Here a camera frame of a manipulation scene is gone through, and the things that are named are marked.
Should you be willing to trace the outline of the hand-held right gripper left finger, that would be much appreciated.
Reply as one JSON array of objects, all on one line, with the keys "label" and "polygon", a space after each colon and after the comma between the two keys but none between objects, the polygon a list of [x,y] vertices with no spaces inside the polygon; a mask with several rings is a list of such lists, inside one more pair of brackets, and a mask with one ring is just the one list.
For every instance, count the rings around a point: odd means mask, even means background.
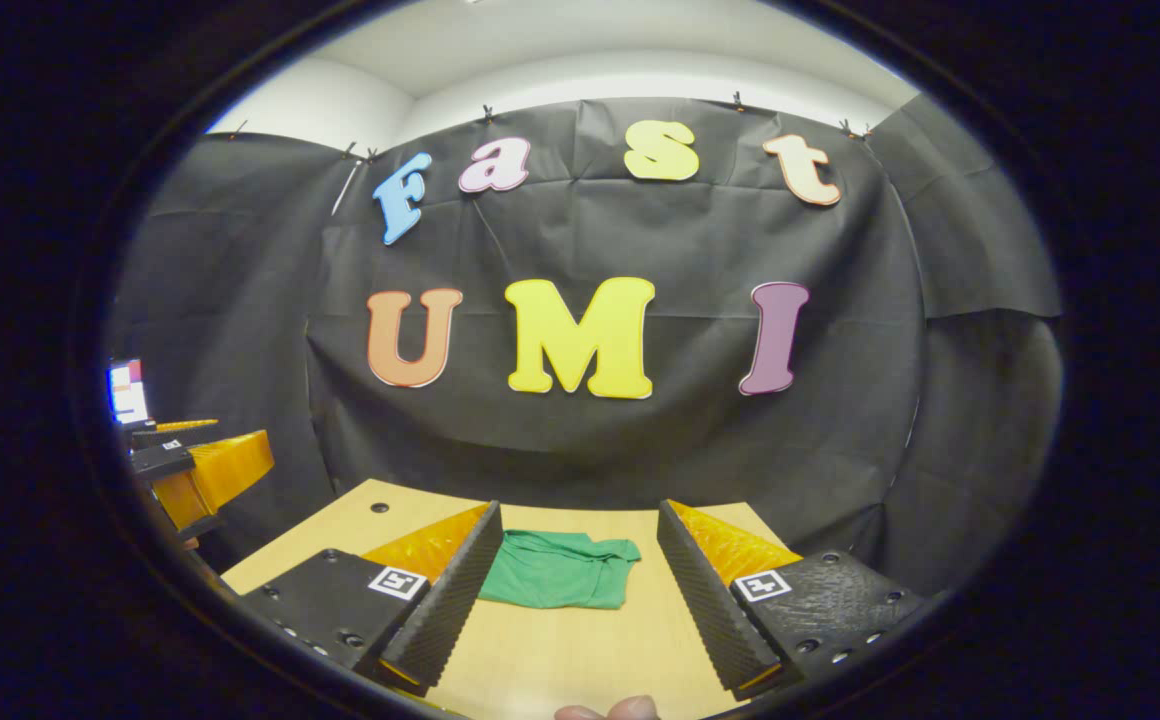
[{"label": "hand-held right gripper left finger", "polygon": [[320,550],[240,602],[334,664],[425,696],[502,539],[501,506],[490,501],[367,553]]}]

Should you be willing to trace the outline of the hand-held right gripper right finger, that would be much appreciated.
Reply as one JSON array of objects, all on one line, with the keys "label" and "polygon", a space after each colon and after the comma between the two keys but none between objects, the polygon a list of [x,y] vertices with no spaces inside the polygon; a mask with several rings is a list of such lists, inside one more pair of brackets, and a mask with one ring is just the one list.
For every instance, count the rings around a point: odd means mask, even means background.
[{"label": "hand-held right gripper right finger", "polygon": [[800,557],[672,500],[657,539],[722,688],[740,701],[838,678],[928,603],[848,552]]}]

